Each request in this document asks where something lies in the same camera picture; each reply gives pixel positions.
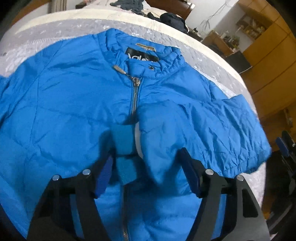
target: silver bolt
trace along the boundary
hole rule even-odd
[[[90,169],[84,169],[83,171],[82,171],[82,174],[83,175],[89,175],[91,173],[91,171],[90,171]]]
[[[244,177],[242,175],[237,175],[237,180],[243,181],[244,180]]]
[[[52,180],[53,180],[53,181],[57,181],[57,180],[59,180],[59,175],[54,175],[54,176],[52,177]]]
[[[214,171],[212,169],[206,169],[205,173],[211,176],[214,174]]]

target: jacket zipper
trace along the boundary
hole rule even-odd
[[[136,112],[137,109],[137,100],[138,100],[138,92],[139,92],[139,86],[141,84],[141,81],[139,78],[137,77],[132,77],[129,74],[127,74],[122,68],[120,68],[118,65],[113,65],[113,68],[118,71],[121,74],[126,75],[132,82],[133,82],[133,104],[132,104],[132,112],[131,114],[134,115],[134,113]],[[128,219],[127,219],[127,210],[126,210],[126,200],[127,200],[127,195],[128,195],[128,190],[126,186],[123,186],[123,190],[122,190],[122,210],[121,210],[121,214],[122,214],[122,231],[123,231],[123,240],[124,241],[129,241],[129,236],[128,236]]]

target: wooden headboard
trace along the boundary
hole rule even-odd
[[[151,7],[159,8],[167,12],[172,12],[179,15],[183,19],[188,17],[195,6],[192,3],[187,4],[180,0],[146,0],[146,2]]]

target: blue jacket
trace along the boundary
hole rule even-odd
[[[133,58],[128,47],[159,61]],[[227,177],[255,171],[271,151],[244,97],[228,99],[178,48],[117,29],[59,41],[0,78],[0,203],[22,235],[50,178],[89,167],[114,146],[112,125],[129,124],[132,114],[146,176],[125,187],[123,203],[114,169],[96,200],[112,241],[186,239],[200,200],[174,161],[178,149]],[[214,236],[223,206],[222,199]]]

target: jacket collar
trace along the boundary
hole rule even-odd
[[[108,29],[103,33],[97,34],[96,37],[105,60],[110,65],[118,65],[125,72],[134,77],[161,78],[177,71],[185,63],[179,48],[164,46],[145,39],[133,37],[118,29]],[[156,52],[145,50],[137,46],[136,43],[154,47]],[[130,59],[129,56],[125,54],[128,47],[155,55],[159,58],[159,61],[152,62]]]

